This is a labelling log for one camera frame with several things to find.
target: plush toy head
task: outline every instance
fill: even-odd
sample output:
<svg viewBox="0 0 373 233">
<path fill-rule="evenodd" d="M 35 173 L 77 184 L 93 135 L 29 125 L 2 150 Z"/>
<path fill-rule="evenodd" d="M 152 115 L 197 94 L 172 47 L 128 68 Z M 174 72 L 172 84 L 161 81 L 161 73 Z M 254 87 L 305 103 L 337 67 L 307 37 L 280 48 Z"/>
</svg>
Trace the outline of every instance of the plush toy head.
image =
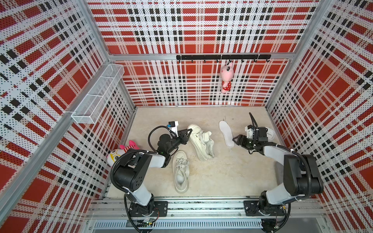
<svg viewBox="0 0 373 233">
<path fill-rule="evenodd" d="M 233 63 L 229 62 L 226 66 L 224 66 L 220 71 L 220 77 L 224 82 L 230 82 L 233 79 L 234 71 L 233 71 Z"/>
<path fill-rule="evenodd" d="M 110 152 L 109 155 L 107 155 L 107 163 L 110 166 L 113 166 L 114 162 L 125 153 L 125 150 L 123 149 L 115 149 L 112 152 Z"/>
</svg>

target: black cable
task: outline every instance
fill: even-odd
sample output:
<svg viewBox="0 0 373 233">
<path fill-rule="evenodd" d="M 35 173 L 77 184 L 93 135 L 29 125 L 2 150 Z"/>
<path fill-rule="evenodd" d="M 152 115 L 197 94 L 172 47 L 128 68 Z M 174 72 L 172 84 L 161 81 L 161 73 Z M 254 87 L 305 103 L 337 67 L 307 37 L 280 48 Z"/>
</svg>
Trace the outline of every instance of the black cable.
<svg viewBox="0 0 373 233">
<path fill-rule="evenodd" d="M 177 138 L 178 136 L 175 134 L 175 132 L 173 132 L 172 130 L 170 130 L 167 126 L 163 126 L 163 125 L 161 125 L 161 126 L 158 126 L 158 127 L 155 127 L 152 131 L 150 131 L 150 133 L 149 133 L 149 136 L 148 136 L 148 143 L 149 143 L 149 146 L 150 146 L 150 148 L 153 150 L 153 151 L 156 151 L 155 150 L 155 148 L 151 145 L 151 143 L 150 143 L 150 136 L 151 136 L 151 134 L 154 132 L 154 131 L 156 131 L 157 129 L 159 129 L 159 128 L 165 128 L 165 129 L 167 129 L 169 132 L 170 132 L 170 134 L 171 134 L 171 136 L 173 137 L 173 138 Z"/>
<path fill-rule="evenodd" d="M 142 153 L 148 153 L 148 151 L 145 151 L 145 150 L 142 150 L 142 149 L 137 149 L 137 150 L 131 150 L 131 151 L 127 151 L 126 153 L 122 154 L 113 164 L 111 170 L 110 170 L 110 180 L 112 182 L 112 184 L 114 185 L 114 187 L 116 187 L 117 189 L 119 189 L 120 191 L 122 192 L 125 192 L 127 193 L 128 190 L 125 190 L 122 186 L 118 185 L 117 182 L 115 181 L 114 179 L 114 173 L 117 169 L 117 166 L 119 165 L 119 162 L 122 158 L 124 158 L 126 155 L 128 154 L 135 154 L 137 152 L 142 152 Z"/>
<path fill-rule="evenodd" d="M 272 231 L 270 231 L 270 232 L 267 232 L 264 228 L 262 228 L 262 230 L 263 230 L 264 232 L 266 232 L 266 233 L 275 233 L 276 231 L 280 230 L 280 229 L 281 229 L 281 228 L 286 224 L 286 222 L 288 221 L 288 219 L 289 219 L 289 217 L 290 217 L 291 203 L 289 203 L 288 205 L 289 205 L 289 206 L 288 206 L 288 212 L 287 212 L 287 213 L 285 212 L 285 218 L 284 218 L 283 220 L 277 222 L 277 223 L 281 223 L 281 222 L 283 222 L 283 223 L 279 226 L 279 228 L 274 229 L 274 230 L 272 230 Z M 266 222 L 266 221 L 272 221 L 272 222 L 273 222 L 273 219 L 263 219 L 263 220 L 262 220 L 262 222 Z"/>
<path fill-rule="evenodd" d="M 255 150 L 255 151 L 252 151 L 251 153 L 250 153 L 250 151 L 249 151 L 249 154 L 253 154 L 254 152 L 259 152 L 259 151 Z"/>
<path fill-rule="evenodd" d="M 138 233 L 142 233 L 142 231 L 140 231 L 140 229 L 135 225 L 134 221 L 132 220 L 131 218 L 131 215 L 129 214 L 128 212 L 128 206 L 127 206 L 127 198 L 126 198 L 126 195 L 124 195 L 124 207 L 126 208 L 126 213 L 127 213 L 127 217 L 128 217 L 128 220 L 129 222 L 132 224 L 132 226 L 134 227 L 134 229 L 138 232 Z"/>
<path fill-rule="evenodd" d="M 254 133 L 253 133 L 253 145 L 256 144 L 256 140 L 257 140 L 257 137 L 259 136 L 258 134 L 258 124 L 255 120 L 255 118 L 253 117 L 253 115 L 251 113 L 249 113 L 250 115 L 250 118 L 251 118 L 251 123 L 253 124 L 253 130 L 254 130 Z"/>
<path fill-rule="evenodd" d="M 305 160 L 305 158 L 303 157 L 303 155 L 301 155 L 301 154 L 299 154 L 299 153 L 297 153 L 297 152 L 295 152 L 293 150 L 290 150 L 289 148 L 284 147 L 282 145 L 277 145 L 277 147 L 285 149 L 287 151 L 290 151 L 292 154 L 296 155 L 302 161 L 302 163 L 304 164 L 305 173 L 306 173 L 306 176 L 307 176 L 307 191 L 306 191 L 306 195 L 304 197 L 299 197 L 297 199 L 307 199 L 309 196 L 311 196 L 311 181 L 312 181 L 312 177 L 311 177 L 310 166 L 308 165 L 308 163 Z"/>
<path fill-rule="evenodd" d="M 171 156 L 173 156 L 174 154 L 176 154 L 176 152 L 178 151 L 178 149 L 179 149 L 179 147 L 176 147 L 175 152 Z"/>
</svg>

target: vent grille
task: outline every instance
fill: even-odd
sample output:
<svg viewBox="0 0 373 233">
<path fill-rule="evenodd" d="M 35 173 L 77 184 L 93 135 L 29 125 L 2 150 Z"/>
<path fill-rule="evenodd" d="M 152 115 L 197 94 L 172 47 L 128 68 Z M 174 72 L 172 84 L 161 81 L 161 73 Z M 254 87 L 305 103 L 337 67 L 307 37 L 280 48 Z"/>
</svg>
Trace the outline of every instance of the vent grille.
<svg viewBox="0 0 373 233">
<path fill-rule="evenodd" d="M 128 220 L 98 220 L 95 229 L 125 229 Z M 261 219 L 159 219 L 154 224 L 155 229 L 238 229 L 262 228 Z"/>
</svg>

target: beige floor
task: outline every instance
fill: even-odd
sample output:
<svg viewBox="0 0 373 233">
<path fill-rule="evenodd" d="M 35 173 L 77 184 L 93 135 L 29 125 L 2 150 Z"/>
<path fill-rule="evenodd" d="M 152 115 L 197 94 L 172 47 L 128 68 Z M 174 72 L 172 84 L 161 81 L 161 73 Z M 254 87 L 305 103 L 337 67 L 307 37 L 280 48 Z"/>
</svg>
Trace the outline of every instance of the beige floor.
<svg viewBox="0 0 373 233">
<path fill-rule="evenodd" d="M 173 183 L 172 160 L 165 168 L 149 168 L 145 185 L 154 196 L 249 196 L 260 195 L 264 190 L 277 186 L 275 162 L 257 152 L 235 145 L 229 149 L 219 129 L 219 121 L 225 120 L 231 127 L 233 137 L 245 135 L 245 126 L 251 124 L 249 112 L 259 126 L 273 129 L 264 107 L 141 107 L 137 110 L 128 140 L 135 141 L 141 149 L 150 150 L 147 142 L 149 132 L 169 121 L 179 121 L 178 130 L 196 124 L 204 131 L 211 131 L 215 157 L 200 161 L 191 142 L 180 145 L 189 158 L 189 189 L 178 193 Z M 166 129 L 156 130 L 152 137 L 153 147 L 158 148 L 159 136 Z M 123 193 L 111 186 L 107 197 L 123 198 Z"/>
</svg>

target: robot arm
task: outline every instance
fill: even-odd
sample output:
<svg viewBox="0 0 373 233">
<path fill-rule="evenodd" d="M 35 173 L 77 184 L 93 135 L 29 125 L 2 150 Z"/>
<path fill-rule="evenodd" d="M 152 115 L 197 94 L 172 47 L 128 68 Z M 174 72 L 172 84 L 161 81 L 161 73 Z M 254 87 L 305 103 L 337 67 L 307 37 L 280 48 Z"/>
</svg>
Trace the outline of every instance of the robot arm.
<svg viewBox="0 0 373 233">
<path fill-rule="evenodd" d="M 169 126 L 158 126 L 148 137 L 150 147 L 156 152 L 129 149 L 113 164 L 110 171 L 112 184 L 125 192 L 143 215 L 149 215 L 154 210 L 154 197 L 143 184 L 149 167 L 166 167 L 171 160 L 172 151 L 178 149 L 180 144 L 189 140 L 191 129 L 177 131 L 178 122 L 169 122 Z M 166 128 L 170 134 L 163 134 L 159 138 L 158 149 L 155 150 L 150 143 L 151 134 L 159 128 Z"/>
<path fill-rule="evenodd" d="M 283 165 L 283 183 L 272 190 L 262 192 L 259 211 L 270 214 L 271 207 L 285 205 L 311 195 L 323 192 L 323 182 L 312 155 L 301 155 L 293 149 L 268 142 L 267 129 L 258 127 L 250 113 L 252 125 L 245 128 L 247 136 L 238 135 L 233 141 L 247 150 L 256 150 L 264 156 L 273 158 Z"/>
</svg>

